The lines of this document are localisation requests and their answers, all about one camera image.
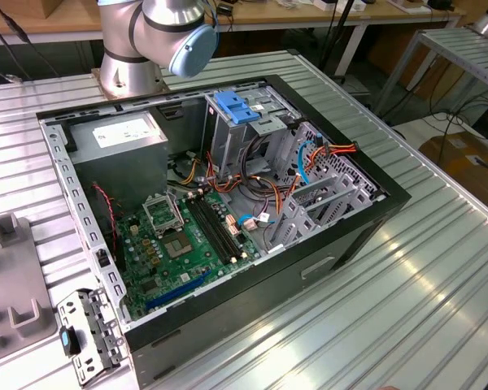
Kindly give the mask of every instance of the white label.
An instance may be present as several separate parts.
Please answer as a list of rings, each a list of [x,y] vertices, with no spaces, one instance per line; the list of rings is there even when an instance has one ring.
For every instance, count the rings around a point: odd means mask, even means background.
[[[143,118],[101,126],[100,128],[95,128],[92,133],[96,137],[100,148],[159,135],[156,130],[146,124]]]
[[[186,273],[181,274],[181,280],[182,280],[182,283],[186,283],[188,280],[190,280],[190,277]]]
[[[260,111],[260,110],[263,110],[264,109],[264,106],[262,106],[261,104],[255,104],[254,106],[250,106],[250,108],[253,111]]]
[[[466,158],[473,164],[473,165],[481,165],[478,160],[483,161],[482,158],[477,156],[476,154],[471,156],[466,156]]]
[[[267,221],[269,221],[269,214],[268,213],[260,213],[259,214],[259,221],[260,222],[267,222]]]
[[[449,141],[457,149],[466,148],[466,144],[462,140],[460,140],[459,138],[452,138]]]

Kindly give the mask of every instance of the yellow cable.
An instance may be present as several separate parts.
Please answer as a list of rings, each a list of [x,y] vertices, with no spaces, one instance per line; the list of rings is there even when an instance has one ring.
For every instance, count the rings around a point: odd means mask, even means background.
[[[188,177],[186,179],[181,181],[181,184],[189,184],[194,179],[195,166],[196,165],[197,165],[197,161],[194,160],[194,162],[192,163],[192,170],[191,170],[190,174],[188,175]]]

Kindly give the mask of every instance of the blue pcie slot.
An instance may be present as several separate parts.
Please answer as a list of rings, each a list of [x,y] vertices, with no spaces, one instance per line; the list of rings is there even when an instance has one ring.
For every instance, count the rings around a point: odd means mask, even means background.
[[[151,301],[146,303],[146,310],[154,309],[155,307],[161,306],[168,301],[171,301],[173,298],[180,297],[184,293],[187,293],[190,290],[193,290],[204,283],[204,280],[211,274],[211,271],[207,271],[199,276],[197,279],[191,280],[187,284],[183,284],[182,286],[173,289],[172,291],[168,291],[167,293],[161,295],[160,297],[154,298]]]

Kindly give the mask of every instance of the motherboard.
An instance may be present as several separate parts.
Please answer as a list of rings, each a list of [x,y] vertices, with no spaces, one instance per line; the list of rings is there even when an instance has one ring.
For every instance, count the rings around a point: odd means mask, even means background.
[[[191,293],[259,257],[218,193],[195,193],[142,207],[117,222],[124,246],[121,272],[132,320]],[[169,223],[180,220],[181,223]],[[171,227],[163,231],[164,225]]]

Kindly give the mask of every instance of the ram slot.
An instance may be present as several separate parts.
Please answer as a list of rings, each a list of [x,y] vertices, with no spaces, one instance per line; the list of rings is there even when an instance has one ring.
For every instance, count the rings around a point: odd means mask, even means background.
[[[215,211],[213,211],[204,200],[201,200],[199,203],[204,215],[208,218],[208,220],[211,221],[210,227],[216,231],[217,236],[223,241],[226,250],[231,253],[232,257],[240,258],[241,251],[235,245],[233,239],[226,231],[222,223],[219,221],[219,218],[217,217],[217,214],[215,214]]]
[[[201,211],[201,207],[198,204],[197,200],[188,200],[186,202],[186,206],[188,210],[192,214],[197,222],[197,225],[201,228],[204,233],[204,236],[207,238],[210,245],[213,249],[217,252],[217,255],[220,257],[220,260],[223,264],[230,263],[231,260],[231,253],[225,248],[224,244],[220,241],[219,237],[217,237],[217,233],[211,229],[210,222]]]

